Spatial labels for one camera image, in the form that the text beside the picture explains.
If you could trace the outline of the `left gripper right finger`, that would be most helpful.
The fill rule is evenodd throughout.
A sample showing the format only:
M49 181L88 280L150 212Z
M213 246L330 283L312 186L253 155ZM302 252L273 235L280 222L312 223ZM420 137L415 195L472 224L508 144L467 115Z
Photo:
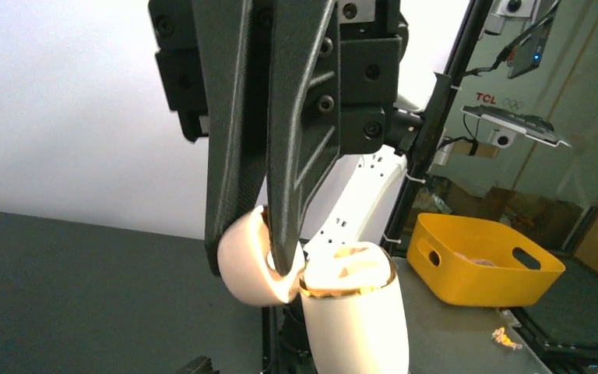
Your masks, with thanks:
M302 118L311 83L335 82L334 72L314 74L334 1L276 1L269 67L267 125L267 217L276 271L285 276L308 204L338 154L336 103L327 115Z

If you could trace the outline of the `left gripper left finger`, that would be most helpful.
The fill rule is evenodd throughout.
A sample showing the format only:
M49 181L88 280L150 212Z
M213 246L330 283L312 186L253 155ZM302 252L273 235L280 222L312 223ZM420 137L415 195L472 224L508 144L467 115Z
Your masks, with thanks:
M256 205L266 174L270 32L269 1L193 1L209 117L206 256L219 275L225 231Z

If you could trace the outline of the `pink earbuds charging case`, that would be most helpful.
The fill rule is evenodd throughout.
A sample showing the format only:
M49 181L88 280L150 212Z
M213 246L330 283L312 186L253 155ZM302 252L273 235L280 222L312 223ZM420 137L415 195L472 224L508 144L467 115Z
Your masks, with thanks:
M230 293L269 307L301 299L308 343L319 373L407 373L410 349L396 263L371 242L351 242L303 258L294 250L282 276L270 258L266 209L258 206L228 228L217 264Z

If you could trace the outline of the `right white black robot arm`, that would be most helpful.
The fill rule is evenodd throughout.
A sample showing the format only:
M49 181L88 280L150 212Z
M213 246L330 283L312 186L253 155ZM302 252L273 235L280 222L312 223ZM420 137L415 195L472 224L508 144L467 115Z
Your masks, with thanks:
M309 259L333 254L337 249L361 242L362 234L389 188L407 172L406 152L384 145L364 153L314 237L304 246Z

